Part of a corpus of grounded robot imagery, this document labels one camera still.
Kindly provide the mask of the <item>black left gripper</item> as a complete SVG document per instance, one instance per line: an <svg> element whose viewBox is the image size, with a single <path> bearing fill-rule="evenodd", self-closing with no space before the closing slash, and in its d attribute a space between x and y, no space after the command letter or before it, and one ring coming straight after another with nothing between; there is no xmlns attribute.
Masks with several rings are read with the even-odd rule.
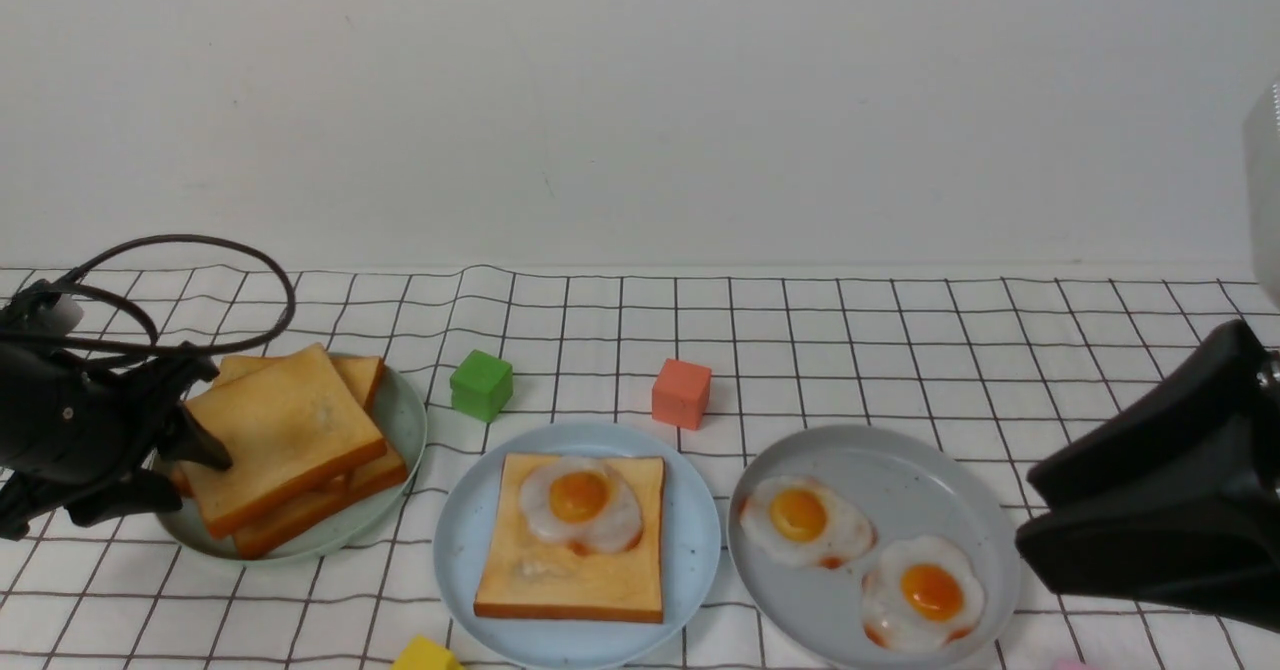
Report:
<svg viewBox="0 0 1280 670"><path fill-rule="evenodd" d="M3 347L1 534L18 541L47 512L67 510L77 527L141 514L180 511L184 500L156 453L225 471L229 451L183 404L218 375L189 343L119 373L67 351Z"/></svg>

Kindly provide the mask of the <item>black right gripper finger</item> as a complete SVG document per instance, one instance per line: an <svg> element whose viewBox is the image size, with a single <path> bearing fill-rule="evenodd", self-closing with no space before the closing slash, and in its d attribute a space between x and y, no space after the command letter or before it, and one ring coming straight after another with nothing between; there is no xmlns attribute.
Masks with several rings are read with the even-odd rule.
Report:
<svg viewBox="0 0 1280 670"><path fill-rule="evenodd" d="M1279 629L1277 501L1211 497L1138 515L1083 509L1021 525L1015 546L1053 593L1133 600Z"/></svg>
<svg viewBox="0 0 1280 670"><path fill-rule="evenodd" d="M1167 466L1233 418L1276 434L1277 401L1258 380L1272 356L1247 322L1219 325L1153 389L1032 468L1030 484L1057 509Z"/></svg>

